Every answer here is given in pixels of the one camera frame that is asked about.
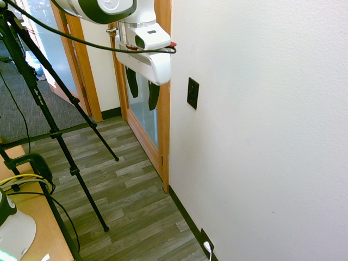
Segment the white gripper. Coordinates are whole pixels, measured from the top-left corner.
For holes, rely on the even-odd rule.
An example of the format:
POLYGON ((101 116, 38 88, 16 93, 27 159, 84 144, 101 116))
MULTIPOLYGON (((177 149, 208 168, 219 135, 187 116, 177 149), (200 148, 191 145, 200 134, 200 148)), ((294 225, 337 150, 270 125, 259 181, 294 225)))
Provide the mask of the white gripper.
POLYGON ((128 85, 133 98, 137 98, 139 88, 136 73, 149 80, 149 110, 155 110, 160 85, 167 83, 171 78, 171 56, 168 53, 122 53, 116 52, 120 63, 126 67, 128 85))

